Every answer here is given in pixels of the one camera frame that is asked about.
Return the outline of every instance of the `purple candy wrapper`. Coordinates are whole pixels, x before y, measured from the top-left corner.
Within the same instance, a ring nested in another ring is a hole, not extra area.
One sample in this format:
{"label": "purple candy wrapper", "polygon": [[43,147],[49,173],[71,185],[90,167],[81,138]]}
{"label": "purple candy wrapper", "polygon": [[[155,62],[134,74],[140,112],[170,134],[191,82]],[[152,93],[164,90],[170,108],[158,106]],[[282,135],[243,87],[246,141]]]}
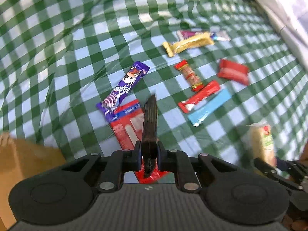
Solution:
{"label": "purple candy wrapper", "polygon": [[149,67],[144,63],[136,61],[118,83],[118,85],[111,91],[102,102],[99,102],[96,107],[101,110],[108,122],[112,121],[114,111],[118,108],[127,93],[134,87],[142,77],[149,71]]}

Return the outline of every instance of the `candy bar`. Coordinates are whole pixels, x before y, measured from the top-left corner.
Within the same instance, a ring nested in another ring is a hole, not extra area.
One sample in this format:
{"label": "candy bar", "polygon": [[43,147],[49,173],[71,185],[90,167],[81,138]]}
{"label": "candy bar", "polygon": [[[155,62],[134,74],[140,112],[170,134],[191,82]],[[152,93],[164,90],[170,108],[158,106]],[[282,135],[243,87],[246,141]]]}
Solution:
{"label": "candy bar", "polygon": [[219,67],[220,70],[219,73],[217,74],[218,77],[240,82],[246,86],[249,85],[249,80],[248,80],[249,69],[247,66],[233,61],[221,59]]}
{"label": "candy bar", "polygon": [[214,42],[211,39],[209,32],[204,32],[199,35],[194,35],[183,41],[178,41],[174,44],[170,44],[169,42],[165,41],[163,46],[166,49],[168,56],[173,57],[175,54],[178,54],[186,49],[193,49],[209,44],[213,45]]}
{"label": "candy bar", "polygon": [[216,93],[219,90],[220,90],[220,86],[218,82],[211,81],[203,89],[201,89],[198,93],[194,94],[188,100],[179,102],[178,106],[184,113],[187,114],[200,101],[209,97],[211,94]]}
{"label": "candy bar", "polygon": [[249,131],[253,158],[260,158],[272,167],[276,167],[277,161],[270,125],[254,123],[250,125]]}
{"label": "candy bar", "polygon": [[204,87],[203,83],[200,80],[200,77],[195,74],[195,72],[188,65],[186,60],[179,62],[174,67],[183,73],[185,79],[191,85],[192,91],[197,92]]}
{"label": "candy bar", "polygon": [[199,108],[193,113],[188,115],[188,119],[193,126],[198,127],[205,118],[211,113],[223,105],[227,100],[231,98],[231,95],[227,89],[221,90],[212,100],[207,102],[202,108]]}
{"label": "candy bar", "polygon": [[[133,150],[136,142],[142,139],[143,120],[144,113],[138,99],[119,106],[114,111],[114,117],[110,120],[109,124],[122,149]],[[141,170],[135,172],[135,175],[139,183],[153,183],[167,173],[159,171],[156,164],[150,177],[144,178],[144,161],[142,161]]]}
{"label": "candy bar", "polygon": [[[191,31],[191,30],[178,30],[177,36],[180,41],[186,40],[192,36],[200,35],[205,33],[206,31]],[[230,41],[230,37],[225,30],[217,31],[217,32],[209,32],[210,37],[214,41]]]}
{"label": "candy bar", "polygon": [[111,91],[109,96],[96,105],[104,113],[108,122],[114,117],[113,112],[127,96],[130,89],[144,77],[149,69],[144,63],[136,61],[118,85]]}

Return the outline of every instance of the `cardboard box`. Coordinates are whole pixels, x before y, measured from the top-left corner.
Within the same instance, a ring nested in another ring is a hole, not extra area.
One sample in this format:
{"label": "cardboard box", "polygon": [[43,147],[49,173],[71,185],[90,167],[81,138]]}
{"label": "cardboard box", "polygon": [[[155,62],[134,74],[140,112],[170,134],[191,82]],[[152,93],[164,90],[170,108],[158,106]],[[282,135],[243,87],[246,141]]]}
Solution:
{"label": "cardboard box", "polygon": [[65,159],[57,148],[12,139],[8,133],[0,135],[0,217],[7,229],[16,222],[8,201],[11,189],[23,179],[64,163]]}
{"label": "cardboard box", "polygon": [[6,227],[4,226],[1,218],[0,218],[0,231],[7,231]]}

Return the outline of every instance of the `plastic tablecloth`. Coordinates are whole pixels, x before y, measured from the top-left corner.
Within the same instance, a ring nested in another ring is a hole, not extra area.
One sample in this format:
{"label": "plastic tablecloth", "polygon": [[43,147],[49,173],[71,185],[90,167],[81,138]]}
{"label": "plastic tablecloth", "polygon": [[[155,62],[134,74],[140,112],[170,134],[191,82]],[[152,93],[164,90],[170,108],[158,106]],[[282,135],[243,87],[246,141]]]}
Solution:
{"label": "plastic tablecloth", "polygon": [[[0,131],[61,149],[67,160],[120,145],[95,105],[134,61],[150,71],[123,104],[158,99],[166,149],[207,152],[250,165],[248,125],[272,126],[277,155],[307,141],[308,75],[249,0],[0,0]],[[161,44],[180,29],[219,26],[230,42],[169,58]],[[221,58],[249,67],[249,86],[217,77]],[[193,95],[173,65],[186,59],[204,84],[232,98],[194,127],[177,107]]]}

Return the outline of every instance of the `red square candy wrapper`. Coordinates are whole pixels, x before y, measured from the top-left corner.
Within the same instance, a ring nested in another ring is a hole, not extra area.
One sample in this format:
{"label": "red square candy wrapper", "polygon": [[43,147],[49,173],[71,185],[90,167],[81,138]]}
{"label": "red square candy wrapper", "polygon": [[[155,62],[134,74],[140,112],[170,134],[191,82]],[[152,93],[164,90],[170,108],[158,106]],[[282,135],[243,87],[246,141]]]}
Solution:
{"label": "red square candy wrapper", "polygon": [[[118,107],[114,111],[114,117],[111,119],[110,126],[115,133],[122,149],[131,149],[135,147],[135,143],[142,138],[144,113],[136,99],[130,103]],[[153,183],[160,179],[168,172],[161,172],[156,167],[148,178],[144,176],[144,163],[142,161],[141,170],[135,172],[139,183]]]}
{"label": "red square candy wrapper", "polygon": [[220,70],[217,74],[218,77],[240,82],[246,86],[249,85],[249,80],[247,76],[249,68],[247,66],[233,61],[221,59],[219,67]]}

